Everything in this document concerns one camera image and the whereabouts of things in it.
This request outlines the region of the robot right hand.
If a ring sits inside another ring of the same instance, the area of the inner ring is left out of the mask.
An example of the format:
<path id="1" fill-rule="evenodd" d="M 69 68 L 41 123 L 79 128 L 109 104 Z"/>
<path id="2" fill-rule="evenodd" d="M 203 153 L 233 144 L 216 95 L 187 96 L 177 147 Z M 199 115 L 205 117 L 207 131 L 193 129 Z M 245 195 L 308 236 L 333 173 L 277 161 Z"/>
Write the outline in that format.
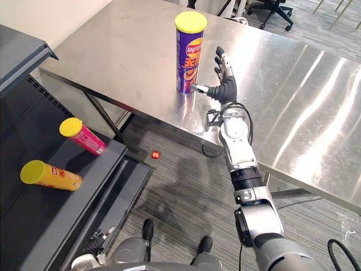
<path id="1" fill-rule="evenodd" d="M 216 48 L 216 56 L 214 58 L 217 67 L 214 71 L 218 76 L 218 86 L 205 86 L 200 84 L 192 84 L 193 91 L 203 93 L 208 97 L 218 101 L 221 105 L 236 102 L 237 100 L 237 85 L 232 71 L 232 65 L 229 57 L 220 46 Z"/>

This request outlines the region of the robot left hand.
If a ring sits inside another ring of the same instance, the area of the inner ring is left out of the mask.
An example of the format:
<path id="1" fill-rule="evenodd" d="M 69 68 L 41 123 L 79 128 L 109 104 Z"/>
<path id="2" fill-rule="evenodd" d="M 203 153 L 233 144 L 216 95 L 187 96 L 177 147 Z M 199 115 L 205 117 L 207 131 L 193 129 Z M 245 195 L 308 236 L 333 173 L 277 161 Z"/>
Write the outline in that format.
<path id="1" fill-rule="evenodd" d="M 103 244 L 114 233 L 115 230 L 115 226 L 110 227 L 105 233 L 102 233 L 101 230 L 98 229 L 86 243 L 85 247 L 83 248 L 83 253 L 92 254 L 94 256 L 101 254 L 101 252 L 104 250 Z"/>

